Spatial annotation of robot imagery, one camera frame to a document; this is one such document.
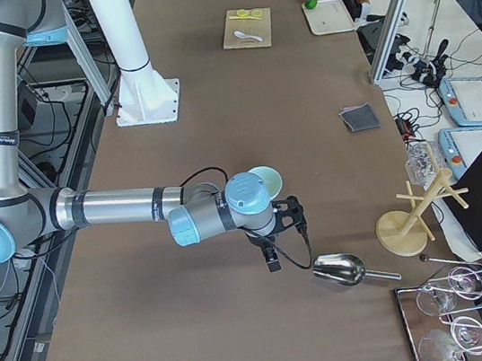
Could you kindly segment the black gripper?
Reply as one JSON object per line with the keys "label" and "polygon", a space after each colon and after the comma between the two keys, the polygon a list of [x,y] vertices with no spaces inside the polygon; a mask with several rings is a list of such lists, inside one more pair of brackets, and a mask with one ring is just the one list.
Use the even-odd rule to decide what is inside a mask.
{"label": "black gripper", "polygon": [[304,217],[303,206],[296,196],[288,196],[282,200],[272,200],[273,215],[275,223],[268,233],[257,230],[246,229],[245,234],[253,245],[261,248],[263,257],[270,272],[280,271],[281,263],[277,257],[275,242],[277,236],[291,227],[306,241],[309,240],[306,218]]}

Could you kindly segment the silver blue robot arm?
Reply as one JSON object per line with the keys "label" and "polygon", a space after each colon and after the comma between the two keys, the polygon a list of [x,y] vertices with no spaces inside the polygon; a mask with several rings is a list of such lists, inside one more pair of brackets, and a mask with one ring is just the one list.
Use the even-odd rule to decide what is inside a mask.
{"label": "silver blue robot arm", "polygon": [[138,221],[167,222],[178,245],[199,243],[241,230],[263,252],[271,271],[284,252],[276,237],[290,227],[306,233],[296,197],[280,199],[281,178],[255,168],[224,187],[77,191],[67,187],[25,188],[19,179],[17,51],[52,46],[72,36],[63,0],[0,0],[0,264],[42,235],[85,226]]}

